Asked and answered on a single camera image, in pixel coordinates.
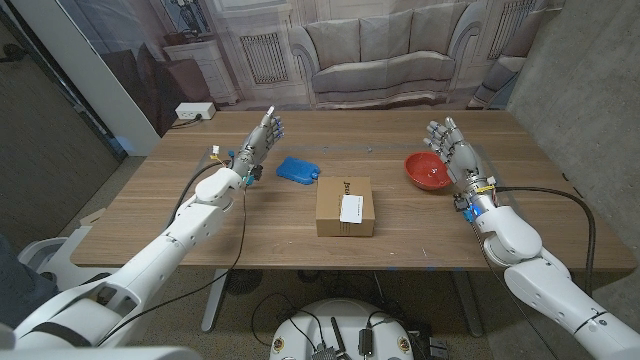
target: printed backdrop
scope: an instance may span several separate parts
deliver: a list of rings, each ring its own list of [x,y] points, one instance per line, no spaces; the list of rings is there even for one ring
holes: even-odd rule
[[[219,110],[506,104],[546,0],[59,0],[163,135]]]

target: red bowl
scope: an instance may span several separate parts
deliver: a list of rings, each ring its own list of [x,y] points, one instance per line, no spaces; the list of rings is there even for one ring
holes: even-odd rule
[[[432,152],[419,152],[409,155],[404,161],[404,170],[413,184],[423,190],[441,189],[451,184],[447,167],[438,155]]]

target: cardboard box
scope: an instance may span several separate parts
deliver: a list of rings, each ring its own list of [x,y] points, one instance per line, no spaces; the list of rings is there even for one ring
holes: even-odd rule
[[[362,196],[357,210],[361,223],[340,221],[344,195]],[[376,217],[368,177],[320,177],[316,196],[318,236],[373,236]]]

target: radiator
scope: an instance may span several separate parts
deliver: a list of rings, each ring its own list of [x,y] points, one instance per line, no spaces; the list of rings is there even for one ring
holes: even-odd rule
[[[533,10],[536,0],[519,0],[504,4],[498,31],[493,38],[493,44],[489,51],[489,59],[494,60],[500,56],[502,49],[509,43],[513,34],[518,30],[524,18]]]
[[[277,33],[241,36],[240,42],[256,84],[288,80]]]

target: blue ice pack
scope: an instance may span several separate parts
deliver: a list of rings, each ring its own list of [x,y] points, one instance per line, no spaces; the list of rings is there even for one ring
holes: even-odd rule
[[[287,156],[276,169],[276,174],[283,178],[299,182],[304,185],[313,184],[313,179],[318,178],[320,168],[308,161]]]

